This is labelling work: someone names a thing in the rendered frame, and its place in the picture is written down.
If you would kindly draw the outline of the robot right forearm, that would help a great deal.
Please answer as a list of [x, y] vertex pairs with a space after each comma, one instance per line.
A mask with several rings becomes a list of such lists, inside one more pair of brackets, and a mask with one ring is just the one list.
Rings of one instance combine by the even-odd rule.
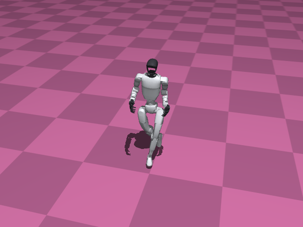
[[[133, 89], [134, 89], [134, 87], [133, 87]], [[133, 99], [133, 100], [134, 100], [134, 102], [135, 102], [135, 99], [136, 99], [137, 93], [136, 93], [136, 92], [134, 92], [134, 91], [133, 91], [133, 89], [132, 89], [132, 92], [131, 92], [131, 97], [130, 97], [130, 100], [129, 100], [129, 101], [131, 101], [131, 99]]]

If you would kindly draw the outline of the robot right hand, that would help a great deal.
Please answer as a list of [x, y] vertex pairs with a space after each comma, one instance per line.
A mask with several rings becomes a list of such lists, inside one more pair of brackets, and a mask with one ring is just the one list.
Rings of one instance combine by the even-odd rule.
[[131, 101], [129, 102], [129, 105], [130, 105], [130, 111], [132, 112], [132, 113], [134, 113], [135, 111], [135, 109], [133, 109], [133, 108], [136, 108], [136, 107], [134, 107], [133, 105], [134, 105], [135, 103], [134, 103], [134, 100], [133, 99], [131, 99]]

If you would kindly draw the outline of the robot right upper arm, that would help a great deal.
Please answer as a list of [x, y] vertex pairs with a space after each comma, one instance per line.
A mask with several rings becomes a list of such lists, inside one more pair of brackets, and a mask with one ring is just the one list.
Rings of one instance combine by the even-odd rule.
[[138, 73], [136, 75], [135, 79], [134, 79], [134, 89], [133, 89], [133, 91], [136, 92], [136, 93], [138, 93], [138, 91], [139, 91], [138, 87], [139, 87], [139, 84], [140, 84], [140, 82], [142, 80], [142, 77], [143, 77], [143, 74]]

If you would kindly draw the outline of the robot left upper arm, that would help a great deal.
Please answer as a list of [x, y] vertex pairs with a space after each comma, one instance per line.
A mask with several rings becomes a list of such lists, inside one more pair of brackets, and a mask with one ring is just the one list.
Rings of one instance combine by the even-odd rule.
[[168, 78], [167, 77], [160, 77], [160, 83], [162, 84], [161, 95], [167, 95]]

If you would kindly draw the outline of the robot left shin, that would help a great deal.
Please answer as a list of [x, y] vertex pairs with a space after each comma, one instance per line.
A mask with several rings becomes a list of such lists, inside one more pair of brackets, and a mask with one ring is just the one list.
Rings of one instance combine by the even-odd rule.
[[152, 153], [153, 153], [153, 151], [154, 151], [155, 148], [156, 148], [157, 141], [158, 141], [158, 139], [153, 139], [153, 140], [150, 141], [150, 151], [149, 151], [148, 157], [149, 157], [149, 156], [152, 157]]

